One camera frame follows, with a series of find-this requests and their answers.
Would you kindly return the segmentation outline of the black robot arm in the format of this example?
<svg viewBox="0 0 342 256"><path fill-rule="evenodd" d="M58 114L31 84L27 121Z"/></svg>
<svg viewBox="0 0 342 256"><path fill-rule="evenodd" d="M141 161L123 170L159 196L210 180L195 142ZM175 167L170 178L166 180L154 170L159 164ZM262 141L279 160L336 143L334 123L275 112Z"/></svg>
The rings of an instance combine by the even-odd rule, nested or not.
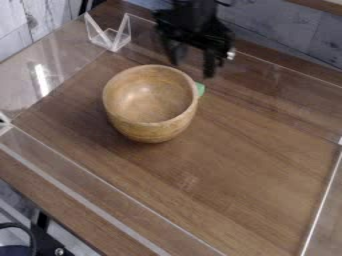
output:
<svg viewBox="0 0 342 256"><path fill-rule="evenodd" d="M219 20L218 0L171 0L169 9L153 12L155 29L169 60L185 58L187 47L203 52L203 77L215 76L217 67L235 58L235 33Z"/></svg>

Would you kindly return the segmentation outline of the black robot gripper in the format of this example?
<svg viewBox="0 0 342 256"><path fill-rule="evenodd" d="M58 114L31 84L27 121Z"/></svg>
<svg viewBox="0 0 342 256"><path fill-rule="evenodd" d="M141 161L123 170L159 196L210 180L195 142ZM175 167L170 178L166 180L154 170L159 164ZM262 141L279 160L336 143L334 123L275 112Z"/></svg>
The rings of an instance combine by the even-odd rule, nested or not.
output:
<svg viewBox="0 0 342 256"><path fill-rule="evenodd" d="M153 12L162 46L173 65L187 54L187 45L203 52L203 77L213 78L225 59L235 57L234 32L217 17L215 8L173 8Z"/></svg>

